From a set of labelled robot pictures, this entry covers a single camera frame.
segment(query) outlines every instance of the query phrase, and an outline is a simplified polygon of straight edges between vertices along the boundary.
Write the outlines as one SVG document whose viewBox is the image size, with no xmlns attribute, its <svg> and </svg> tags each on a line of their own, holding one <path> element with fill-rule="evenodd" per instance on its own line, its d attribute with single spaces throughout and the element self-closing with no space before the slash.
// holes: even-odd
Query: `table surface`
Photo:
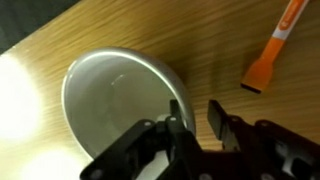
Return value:
<svg viewBox="0 0 320 180">
<path fill-rule="evenodd" d="M 181 77 L 203 148 L 220 149 L 206 120 L 209 99 L 249 123 L 272 120 L 320 143 L 320 1 L 311 1 L 280 53 L 268 89 L 239 82 L 288 1 L 83 0 L 0 59 L 1 179 L 77 179 L 90 158 L 61 107 L 69 65 L 84 52 L 121 46 L 154 56 Z"/>
</svg>

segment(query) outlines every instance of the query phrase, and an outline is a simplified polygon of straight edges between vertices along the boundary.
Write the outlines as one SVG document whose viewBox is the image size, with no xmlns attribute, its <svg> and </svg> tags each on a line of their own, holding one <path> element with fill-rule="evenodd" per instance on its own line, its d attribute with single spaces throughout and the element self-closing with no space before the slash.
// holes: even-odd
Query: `wood grain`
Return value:
<svg viewBox="0 0 320 180">
<path fill-rule="evenodd" d="M 19 63 L 41 100 L 41 125 L 31 138 L 0 140 L 1 179 L 21 179 L 20 172 L 32 159 L 52 149 L 71 154 L 81 167 L 90 161 L 64 119 L 61 85 L 77 57 L 107 46 L 142 51 L 177 72 L 192 98 L 197 138 L 203 148 L 220 149 L 206 120 L 209 99 L 219 100 L 228 113 L 249 123 L 269 119 L 320 143 L 319 1 L 312 1 L 302 14 L 275 63 L 268 89 L 256 95 L 239 85 L 287 3 L 81 1 L 1 57 Z"/>
</svg>

